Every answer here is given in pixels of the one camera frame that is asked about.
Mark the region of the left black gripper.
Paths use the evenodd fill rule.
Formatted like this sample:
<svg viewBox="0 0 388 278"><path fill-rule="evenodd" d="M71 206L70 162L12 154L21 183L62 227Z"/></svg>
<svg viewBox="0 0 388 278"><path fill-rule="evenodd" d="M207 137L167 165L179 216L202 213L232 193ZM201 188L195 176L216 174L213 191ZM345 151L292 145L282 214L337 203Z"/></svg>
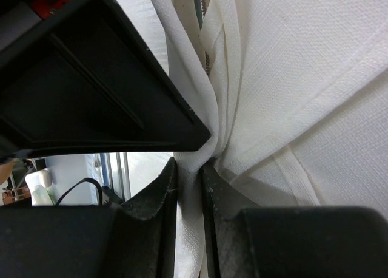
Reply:
<svg viewBox="0 0 388 278"><path fill-rule="evenodd" d="M209 137L116 0L1 0L2 163Z"/></svg>

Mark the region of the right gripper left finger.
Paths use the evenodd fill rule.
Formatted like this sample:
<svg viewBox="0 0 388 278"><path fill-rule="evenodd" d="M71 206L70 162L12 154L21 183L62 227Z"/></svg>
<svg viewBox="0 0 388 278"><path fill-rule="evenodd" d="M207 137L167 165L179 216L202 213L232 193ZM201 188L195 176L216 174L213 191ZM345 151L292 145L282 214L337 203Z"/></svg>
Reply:
<svg viewBox="0 0 388 278"><path fill-rule="evenodd" d="M173 277L176 163L121 205L1 207L2 277Z"/></svg>

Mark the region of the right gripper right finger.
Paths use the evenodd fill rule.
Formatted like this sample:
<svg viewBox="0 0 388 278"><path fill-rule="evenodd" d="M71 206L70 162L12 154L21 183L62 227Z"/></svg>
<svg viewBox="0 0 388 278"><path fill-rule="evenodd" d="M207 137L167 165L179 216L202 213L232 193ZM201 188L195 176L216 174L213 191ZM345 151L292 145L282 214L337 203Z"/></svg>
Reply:
<svg viewBox="0 0 388 278"><path fill-rule="evenodd" d="M210 277L386 277L387 221L362 207L260 207L200 170Z"/></svg>

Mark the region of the white cloth napkin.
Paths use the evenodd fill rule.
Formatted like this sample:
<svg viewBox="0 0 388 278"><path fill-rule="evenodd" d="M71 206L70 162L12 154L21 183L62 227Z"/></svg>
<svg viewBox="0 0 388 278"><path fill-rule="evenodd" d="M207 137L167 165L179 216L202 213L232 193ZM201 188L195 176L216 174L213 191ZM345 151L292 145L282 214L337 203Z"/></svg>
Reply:
<svg viewBox="0 0 388 278"><path fill-rule="evenodd" d="M175 277L199 277L210 158L261 206L387 215L387 0L119 0L211 132L180 168Z"/></svg>

